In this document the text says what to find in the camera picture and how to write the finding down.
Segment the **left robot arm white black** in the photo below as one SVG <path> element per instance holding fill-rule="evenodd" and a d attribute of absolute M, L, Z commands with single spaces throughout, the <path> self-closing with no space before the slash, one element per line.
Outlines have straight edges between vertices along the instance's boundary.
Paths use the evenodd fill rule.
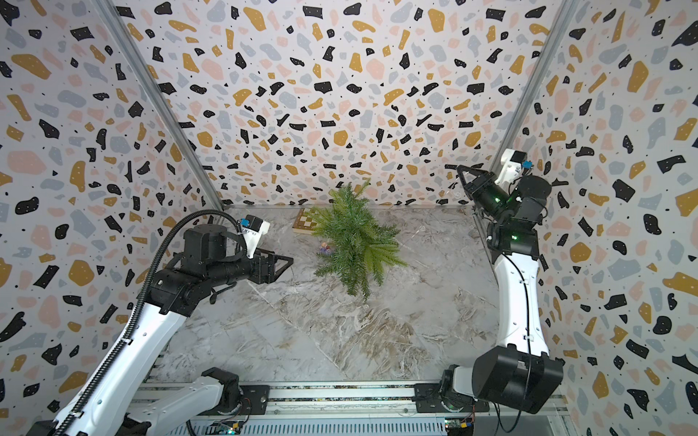
<path fill-rule="evenodd" d="M 127 327 L 87 384 L 32 435 L 160 435 L 202 412 L 220 418 L 249 413 L 239 378 L 213 367 L 193 383 L 139 411 L 131 403 L 156 358 L 203 300 L 214 302 L 240 281 L 274 283 L 294 260 L 259 248 L 269 223 L 249 215 L 234 232 L 196 225 L 185 250 L 144 283 Z"/>

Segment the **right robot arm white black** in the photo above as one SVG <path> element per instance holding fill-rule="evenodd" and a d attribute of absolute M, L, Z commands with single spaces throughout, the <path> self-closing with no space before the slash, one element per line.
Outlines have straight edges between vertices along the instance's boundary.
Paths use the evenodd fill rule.
<path fill-rule="evenodd" d="M 473 367 L 452 365 L 443 374 L 443 407 L 461 411 L 488 401 L 538 413 L 563 381 L 563 365 L 549 354 L 538 315 L 537 273 L 542 259 L 536 225 L 545 216 L 552 186 L 515 175 L 512 191 L 492 172 L 454 166 L 467 197 L 488 219 L 485 248 L 499 289 L 499 330 L 494 347 Z"/>

